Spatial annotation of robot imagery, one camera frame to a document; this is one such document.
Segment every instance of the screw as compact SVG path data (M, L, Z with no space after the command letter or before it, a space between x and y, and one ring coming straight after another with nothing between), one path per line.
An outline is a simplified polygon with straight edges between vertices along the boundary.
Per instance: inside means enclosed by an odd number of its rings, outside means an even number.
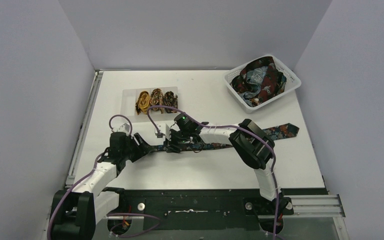
M286 209L287 210L291 210L293 207L292 203L288 202L287 205L286 205Z
M145 204L143 204L142 202L137 205L137 210L143 211L144 209L145 209Z
M253 209L253 204L250 203L250 202L247 202L247 203L245 204L245 209L246 209L246 210L252 210L252 209Z

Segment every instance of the rolled necktie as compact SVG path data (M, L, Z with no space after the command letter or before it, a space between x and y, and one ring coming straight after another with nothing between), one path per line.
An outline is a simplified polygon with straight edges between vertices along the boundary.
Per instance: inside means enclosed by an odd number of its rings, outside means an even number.
M142 91L136 102L136 113L139 115L141 112L146 114L148 107L150 106L150 93Z
M289 139L294 138L298 135L299 127L286 123L279 126L273 126L269 128L263 129L263 132L268 135L273 141L281 140L281 139ZM164 145L155 145L153 147L153 153L156 152L165 152L167 148ZM194 151L200 152L202 150L217 150L217 149L228 149L231 148L232 145L224 144L224 143L182 143L178 146L181 152L185 151Z
M161 91L160 88L155 88L151 92L151 97L150 97L150 105L155 106L155 105L163 105L163 91ZM158 111L160 110L161 113L164 113L164 108L160 107L154 107L152 108L152 111Z
M172 91L168 91L164 94L163 102L165 106L178 108L178 96L175 95ZM168 108L165 109L165 112L168 114L177 113L177 111Z

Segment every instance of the black bracket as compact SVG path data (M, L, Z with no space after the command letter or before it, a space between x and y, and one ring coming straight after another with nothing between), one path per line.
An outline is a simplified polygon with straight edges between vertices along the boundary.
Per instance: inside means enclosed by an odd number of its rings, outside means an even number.
M149 154L153 148L139 135L135 133L134 138L125 132L113 132L109 137L108 155L102 156L99 162L112 163L117 168L117 176L126 167L126 161L136 162L143 156Z
M283 229L282 216L293 215L294 209L287 209L287 205L291 203L291 198L283 197L282 194L279 196L279 207L277 215L277 226L276 234ZM273 232L274 219L273 218L262 218L259 216L273 216L275 214L276 200L269 201L263 197L247 197L243 199L243 206L245 214L247 216L255 216L261 228L270 233Z
M245 119L239 126L260 137L271 148L275 147L275 142L252 120ZM272 153L262 142L241 130L232 133L229 141L246 165L253 169L266 169L266 164L272 158Z
M53 196L51 215L65 193L65 190L59 190ZM53 240L91 240L95 227L93 193L71 192L55 215L50 235Z
M179 131L170 129L170 140L164 141L164 147L167 153L180 153L181 144L192 141L193 143L202 143L200 138L202 126L190 120L183 113L177 115L174 118L174 122L179 127ZM202 124L208 125L207 121L203 121Z

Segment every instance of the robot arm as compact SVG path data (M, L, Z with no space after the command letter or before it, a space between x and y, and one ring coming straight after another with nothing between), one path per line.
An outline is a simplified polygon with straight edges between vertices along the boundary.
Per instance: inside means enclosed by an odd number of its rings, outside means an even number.
M263 143L235 128L203 129L183 114L179 114L174 121L179 131L168 126L160 126L163 132L157 133L159 138L165 135L164 144L168 152L180 152L179 144L186 141L232 145L243 162L254 169L260 195L269 201L276 198L269 162L272 154ZM256 134L271 148L275 146L273 140L253 121L245 119L238 126ZM58 209L52 223L52 239L91 240L96 224L110 211L124 204L118 192L105 191L107 184L120 174L127 160L134 163L152 150L153 148L138 133L135 133L133 138L125 132L113 132L109 139L109 147L98 161L94 173L77 185ZM60 190L54 195L52 213L65 193L66 191ZM286 206L287 202L282 201L281 204Z
M170 137L168 145L175 145L176 140L181 141L187 138L195 143L201 144L220 143L232 145L242 161L250 168L254 169L258 180L260 195L269 201L276 198L276 187L271 172L272 162L269 162L272 158L272 154L263 143L233 127L217 128L217 126L215 126L202 128L183 114L179 114L174 121L178 125L180 131L175 131L168 127L162 128L165 130L166 137L174 136ZM208 122L203 122L203 124L214 126ZM271 148L274 148L275 142L252 120L245 119L237 126L256 134Z

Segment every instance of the white table surface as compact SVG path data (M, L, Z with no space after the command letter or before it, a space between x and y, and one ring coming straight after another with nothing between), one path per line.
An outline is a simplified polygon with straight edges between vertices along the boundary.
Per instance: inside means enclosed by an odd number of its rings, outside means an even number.
M223 85L224 72L105 71L75 168L75 180L87 174L95 157L109 146L108 120L120 114L123 90L174 86L178 87L179 108L200 122L235 124L249 118L262 129L286 123L298 126L297 137L275 141L277 181L281 188L324 188L295 92L246 114ZM121 122L114 119L115 126ZM161 141L155 137L150 122L133 123L133 133L136 132L151 145ZM128 190L259 188L253 169L242 162L233 148L200 153L152 153L135 163L128 161L108 186Z

